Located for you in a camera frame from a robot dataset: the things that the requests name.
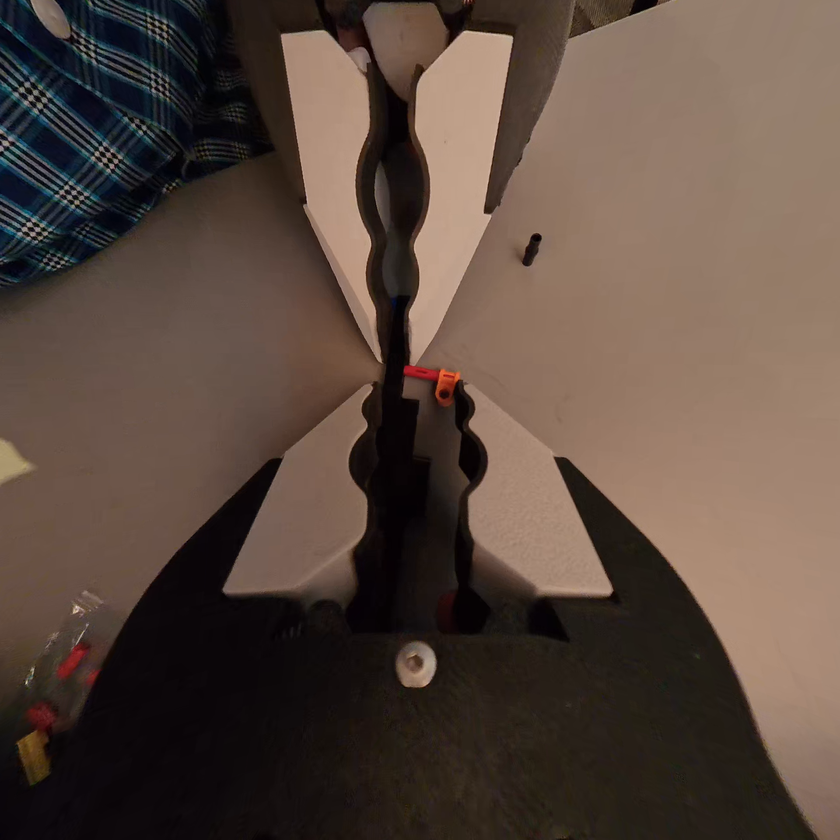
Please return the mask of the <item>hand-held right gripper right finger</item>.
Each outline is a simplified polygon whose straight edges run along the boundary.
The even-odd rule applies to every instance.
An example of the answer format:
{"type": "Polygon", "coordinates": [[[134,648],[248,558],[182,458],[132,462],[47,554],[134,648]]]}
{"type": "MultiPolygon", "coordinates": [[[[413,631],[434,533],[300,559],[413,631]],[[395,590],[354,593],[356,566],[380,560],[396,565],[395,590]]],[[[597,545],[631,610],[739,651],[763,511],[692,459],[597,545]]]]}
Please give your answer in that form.
{"type": "Polygon", "coordinates": [[[493,610],[614,592],[553,451],[475,385],[459,384],[458,587],[493,610]]]}

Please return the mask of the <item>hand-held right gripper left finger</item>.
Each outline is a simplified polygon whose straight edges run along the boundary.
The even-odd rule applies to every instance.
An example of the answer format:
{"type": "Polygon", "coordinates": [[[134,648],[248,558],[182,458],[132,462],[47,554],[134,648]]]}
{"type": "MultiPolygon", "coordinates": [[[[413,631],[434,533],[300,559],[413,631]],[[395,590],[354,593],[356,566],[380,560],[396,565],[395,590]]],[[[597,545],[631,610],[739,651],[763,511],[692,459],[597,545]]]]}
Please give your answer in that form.
{"type": "Polygon", "coordinates": [[[229,597],[279,595],[348,607],[368,528],[377,387],[363,385],[282,456],[224,583],[229,597]]]}

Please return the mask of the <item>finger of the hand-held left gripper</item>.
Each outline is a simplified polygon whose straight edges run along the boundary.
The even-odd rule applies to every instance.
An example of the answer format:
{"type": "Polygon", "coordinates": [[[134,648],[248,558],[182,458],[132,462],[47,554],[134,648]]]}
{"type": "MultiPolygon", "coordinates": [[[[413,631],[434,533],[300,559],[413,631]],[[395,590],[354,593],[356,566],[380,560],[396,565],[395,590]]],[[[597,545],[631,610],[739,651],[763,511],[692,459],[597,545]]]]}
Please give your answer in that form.
{"type": "Polygon", "coordinates": [[[383,361],[390,302],[375,175],[386,135],[384,81],[366,48],[325,30],[282,34],[304,211],[369,344],[383,361]]]}
{"type": "Polygon", "coordinates": [[[466,30],[425,70],[416,69],[409,143],[394,164],[398,230],[406,237],[401,293],[410,358],[423,356],[490,221],[487,193],[513,36],[466,30]]]}

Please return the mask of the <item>black toy beam assembly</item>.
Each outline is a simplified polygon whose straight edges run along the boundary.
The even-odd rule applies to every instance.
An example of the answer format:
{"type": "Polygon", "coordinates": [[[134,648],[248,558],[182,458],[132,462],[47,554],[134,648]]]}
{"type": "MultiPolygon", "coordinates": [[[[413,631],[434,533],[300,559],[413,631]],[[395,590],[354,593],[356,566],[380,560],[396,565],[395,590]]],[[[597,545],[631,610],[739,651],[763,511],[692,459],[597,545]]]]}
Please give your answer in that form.
{"type": "Polygon", "coordinates": [[[406,526],[423,511],[427,493],[427,460],[414,455],[419,414],[418,400],[405,398],[405,367],[409,364],[408,313],[411,298],[392,302],[382,384],[382,420],[377,435],[379,455],[379,512],[384,547],[381,562],[379,621],[390,633],[400,627],[398,596],[403,583],[403,545],[406,526]]]}

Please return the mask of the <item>grey desk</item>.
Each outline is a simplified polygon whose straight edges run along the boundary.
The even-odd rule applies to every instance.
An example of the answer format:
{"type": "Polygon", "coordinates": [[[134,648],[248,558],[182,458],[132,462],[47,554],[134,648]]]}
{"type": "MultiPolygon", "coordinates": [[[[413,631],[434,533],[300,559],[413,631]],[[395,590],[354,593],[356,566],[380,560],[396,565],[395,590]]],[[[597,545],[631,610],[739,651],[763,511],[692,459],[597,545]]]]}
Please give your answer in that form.
{"type": "MultiPolygon", "coordinates": [[[[675,567],[838,838],[838,2],[666,2],[572,38],[423,362],[675,567]],[[522,254],[542,243],[531,267],[522,254]]],[[[128,612],[377,372],[275,155],[2,290],[2,705],[70,599],[128,612]]]]}

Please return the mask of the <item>person in plaid shirt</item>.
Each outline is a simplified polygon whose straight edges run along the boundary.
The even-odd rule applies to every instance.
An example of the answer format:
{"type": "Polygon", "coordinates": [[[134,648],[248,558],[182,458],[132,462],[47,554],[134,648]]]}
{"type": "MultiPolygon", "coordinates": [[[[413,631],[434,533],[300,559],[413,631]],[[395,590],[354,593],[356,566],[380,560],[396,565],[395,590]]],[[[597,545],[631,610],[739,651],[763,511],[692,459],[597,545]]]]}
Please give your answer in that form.
{"type": "Polygon", "coordinates": [[[1,2],[2,288],[272,150],[225,2],[1,2]]]}

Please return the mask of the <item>clear bag of toy parts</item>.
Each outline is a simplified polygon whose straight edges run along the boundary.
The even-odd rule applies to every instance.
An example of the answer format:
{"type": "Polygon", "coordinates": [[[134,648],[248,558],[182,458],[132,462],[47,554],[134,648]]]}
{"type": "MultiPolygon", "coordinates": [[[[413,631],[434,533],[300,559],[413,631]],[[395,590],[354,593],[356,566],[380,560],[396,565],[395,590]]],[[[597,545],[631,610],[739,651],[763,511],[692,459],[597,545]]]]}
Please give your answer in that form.
{"type": "Polygon", "coordinates": [[[33,730],[49,735],[51,770],[66,736],[77,725],[88,697],[125,621],[91,591],[70,603],[70,611],[28,667],[10,702],[2,708],[2,781],[24,789],[16,741],[33,730]]]}

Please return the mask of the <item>white paper scrap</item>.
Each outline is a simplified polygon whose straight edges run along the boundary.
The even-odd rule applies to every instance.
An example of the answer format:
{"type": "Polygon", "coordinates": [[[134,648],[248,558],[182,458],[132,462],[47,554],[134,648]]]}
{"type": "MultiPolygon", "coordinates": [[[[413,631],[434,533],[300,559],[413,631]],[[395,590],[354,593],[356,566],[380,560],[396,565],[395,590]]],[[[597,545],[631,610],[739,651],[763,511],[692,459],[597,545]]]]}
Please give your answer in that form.
{"type": "Polygon", "coordinates": [[[36,469],[37,467],[27,460],[13,443],[1,438],[1,487],[32,474],[36,469]]]}

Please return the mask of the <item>yellow brick piece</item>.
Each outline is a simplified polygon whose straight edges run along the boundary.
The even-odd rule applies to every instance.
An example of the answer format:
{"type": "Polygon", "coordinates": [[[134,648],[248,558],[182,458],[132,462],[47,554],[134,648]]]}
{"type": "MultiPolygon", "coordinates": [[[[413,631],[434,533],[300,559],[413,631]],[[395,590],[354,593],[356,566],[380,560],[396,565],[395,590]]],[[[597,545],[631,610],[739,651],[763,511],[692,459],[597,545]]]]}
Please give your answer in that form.
{"type": "Polygon", "coordinates": [[[26,734],[16,741],[16,751],[29,786],[45,781],[50,776],[51,760],[47,732],[33,730],[26,734]]]}

